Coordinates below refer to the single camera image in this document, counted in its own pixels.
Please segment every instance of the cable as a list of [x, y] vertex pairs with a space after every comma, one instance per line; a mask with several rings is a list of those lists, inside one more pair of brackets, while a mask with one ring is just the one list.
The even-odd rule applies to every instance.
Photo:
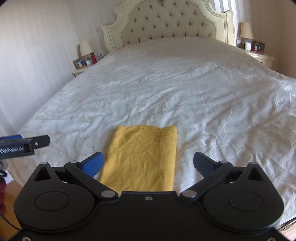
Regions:
[[4, 221], [6, 221], [11, 227], [13, 227], [14, 229], [16, 229], [16, 230], [18, 230], [18, 231], [21, 231], [18, 227], [16, 227], [16, 226], [14, 226], [11, 222], [9, 222], [7, 219], [6, 219], [6, 217], [4, 217], [3, 215], [2, 215], [2, 213], [0, 213], [0, 216], [1, 216], [1, 218], [3, 218], [4, 219]]
[[261, 48], [259, 48], [259, 50], [260, 50], [264, 55], [267, 55], [266, 53], [264, 53], [264, 52], [261, 50]]

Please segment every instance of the wooden floor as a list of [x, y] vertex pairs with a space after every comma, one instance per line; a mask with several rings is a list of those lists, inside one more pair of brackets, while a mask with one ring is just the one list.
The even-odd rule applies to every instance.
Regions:
[[[19, 227], [17, 218], [13, 211], [13, 204], [17, 195], [19, 194], [22, 187], [15, 181], [8, 184], [5, 190], [6, 195], [6, 215], [5, 217], [15, 226]], [[0, 218], [0, 237], [4, 240], [10, 239], [17, 231], [8, 225], [3, 219]], [[294, 240], [296, 238], [296, 223], [288, 230], [281, 232], [287, 239]]]
[[287, 239], [289, 240], [295, 240], [296, 239], [296, 223], [292, 227], [290, 227], [288, 230], [281, 232]]

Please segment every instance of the tufted headboard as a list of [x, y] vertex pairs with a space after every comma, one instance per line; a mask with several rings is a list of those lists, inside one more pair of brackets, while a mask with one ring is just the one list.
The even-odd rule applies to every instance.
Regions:
[[150, 39], [200, 37], [233, 45], [232, 12], [219, 13], [212, 0], [125, 0], [117, 20], [101, 26], [109, 52]]

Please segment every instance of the wall socket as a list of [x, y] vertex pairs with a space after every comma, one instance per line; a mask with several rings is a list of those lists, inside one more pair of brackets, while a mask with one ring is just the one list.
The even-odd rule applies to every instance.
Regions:
[[99, 53], [99, 57], [100, 57], [100, 59], [103, 59], [104, 58], [104, 55], [103, 55], [102, 52]]

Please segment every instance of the yellow towel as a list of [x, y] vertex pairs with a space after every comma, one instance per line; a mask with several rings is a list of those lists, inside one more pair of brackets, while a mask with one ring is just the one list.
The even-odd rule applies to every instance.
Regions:
[[177, 128], [119, 126], [107, 154], [100, 182], [122, 191], [171, 191]]

